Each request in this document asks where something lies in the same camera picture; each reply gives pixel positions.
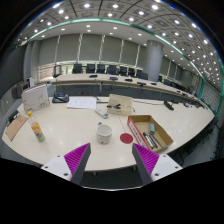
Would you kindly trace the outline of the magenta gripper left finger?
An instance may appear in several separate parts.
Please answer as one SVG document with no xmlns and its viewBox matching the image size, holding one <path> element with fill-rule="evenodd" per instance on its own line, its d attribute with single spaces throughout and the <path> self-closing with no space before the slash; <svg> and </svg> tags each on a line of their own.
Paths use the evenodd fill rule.
<svg viewBox="0 0 224 224">
<path fill-rule="evenodd" d="M 73 151 L 67 153 L 64 158 L 71 171 L 71 182 L 80 184 L 84 170 L 91 154 L 91 145 L 89 143 L 82 145 Z"/>
</svg>

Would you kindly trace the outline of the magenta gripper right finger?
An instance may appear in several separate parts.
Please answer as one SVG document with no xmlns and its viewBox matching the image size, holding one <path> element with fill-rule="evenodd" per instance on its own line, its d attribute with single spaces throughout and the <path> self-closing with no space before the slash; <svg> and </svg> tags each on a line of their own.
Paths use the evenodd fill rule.
<svg viewBox="0 0 224 224">
<path fill-rule="evenodd" d="M 151 174 L 159 159 L 159 155 L 136 143 L 132 145 L 132 154 L 136 160 L 143 184 L 152 183 Z"/>
</svg>

